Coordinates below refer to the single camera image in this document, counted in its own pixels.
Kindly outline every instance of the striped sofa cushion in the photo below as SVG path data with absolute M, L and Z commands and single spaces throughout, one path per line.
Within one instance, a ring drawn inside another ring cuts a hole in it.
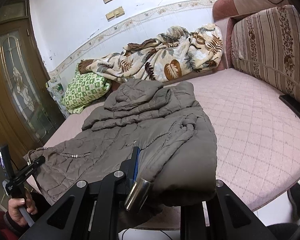
M 293 5 L 263 10 L 237 22 L 231 43 L 235 69 L 300 102 L 300 14 Z

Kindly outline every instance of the light switch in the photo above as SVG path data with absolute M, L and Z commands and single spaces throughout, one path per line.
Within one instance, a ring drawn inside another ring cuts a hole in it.
M 124 15 L 124 10 L 122 8 L 122 6 L 120 6 L 119 8 L 114 10 L 114 15 L 118 18 L 122 15 Z
M 109 12 L 106 14 L 106 17 L 107 17 L 107 20 L 110 21 L 110 20 L 113 20 L 115 15 L 114 15 L 114 12 Z

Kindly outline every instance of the metal cylinder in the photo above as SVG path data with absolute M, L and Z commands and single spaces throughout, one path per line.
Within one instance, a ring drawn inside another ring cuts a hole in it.
M 135 181 L 124 202 L 125 209 L 138 213 L 148 197 L 151 186 L 151 182 L 145 179 L 140 179 L 138 182 Z
M 24 206 L 22 206 L 19 208 L 19 211 L 20 211 L 21 215 L 27 221 L 28 225 L 30 227 L 32 227 L 34 225 L 34 221 L 33 221 L 32 217 L 30 216 L 30 214 L 27 212 L 26 208 Z
M 84 180 L 80 180 L 77 182 L 77 187 L 82 188 L 85 187 L 87 183 Z
M 222 186 L 223 186 L 223 181 L 220 180 L 220 179 L 217 179 L 217 180 L 216 180 L 216 186 L 217 186 L 217 187 L 222 187 Z

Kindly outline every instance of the floor tile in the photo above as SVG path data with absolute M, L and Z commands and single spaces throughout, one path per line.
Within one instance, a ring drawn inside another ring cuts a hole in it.
M 287 193 L 258 209 L 258 217 L 265 226 L 292 222 L 292 206 Z
M 140 229 L 128 229 L 125 233 L 125 230 L 119 233 L 119 240 L 169 240 L 169 238 L 162 233 L 161 231 L 156 230 L 140 230 Z M 173 240 L 180 239 L 179 230 L 164 231 L 169 235 Z

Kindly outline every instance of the decorative wall border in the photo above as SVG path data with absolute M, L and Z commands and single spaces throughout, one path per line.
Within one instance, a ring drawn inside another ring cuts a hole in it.
M 162 17 L 163 15 L 173 14 L 177 11 L 188 11 L 194 9 L 202 9 L 202 8 L 212 8 L 213 4 L 217 0 L 188 0 L 183 2 L 176 2 L 169 5 L 160 6 L 157 8 L 153 8 L 146 12 L 137 14 L 132 16 L 122 22 L 113 25 L 112 27 L 106 29 L 105 31 L 97 34 L 81 47 L 79 47 L 76 51 L 74 51 L 71 55 L 69 55 L 59 66 L 56 67 L 55 70 L 49 72 L 49 76 L 52 78 L 62 71 L 64 71 L 72 62 L 77 60 L 79 57 L 82 57 L 86 52 L 88 52 L 93 47 L 101 44 L 105 40 L 110 37 L 134 28 L 143 22 L 149 21 L 151 19 L 156 19 Z

